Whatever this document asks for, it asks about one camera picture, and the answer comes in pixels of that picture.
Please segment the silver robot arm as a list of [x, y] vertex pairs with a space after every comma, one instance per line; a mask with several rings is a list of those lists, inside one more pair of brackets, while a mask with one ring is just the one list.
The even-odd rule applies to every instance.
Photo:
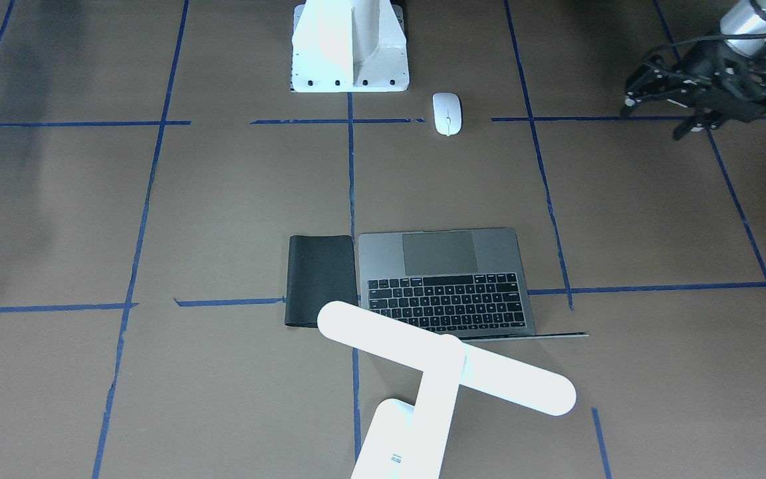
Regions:
[[669, 101], [690, 110], [673, 130], [717, 130], [726, 122], [753, 122], [766, 115], [766, 1], [739, 1], [717, 27], [684, 41], [688, 51], [675, 63], [663, 56], [678, 42], [650, 49], [625, 82], [621, 118], [650, 101]]

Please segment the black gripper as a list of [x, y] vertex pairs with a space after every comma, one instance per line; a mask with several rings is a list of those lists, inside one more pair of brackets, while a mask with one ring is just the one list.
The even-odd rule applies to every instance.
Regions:
[[[720, 61], [745, 57], [732, 49], [727, 41], [704, 41], [693, 46], [687, 55], [672, 67], [665, 69], [638, 67], [625, 80], [623, 108], [636, 108], [650, 101], [668, 101], [692, 110], [692, 114], [672, 131], [673, 140], [684, 139], [691, 132], [720, 128], [729, 120], [729, 113], [715, 95], [715, 71]], [[766, 57], [766, 40], [756, 52], [745, 58]]]

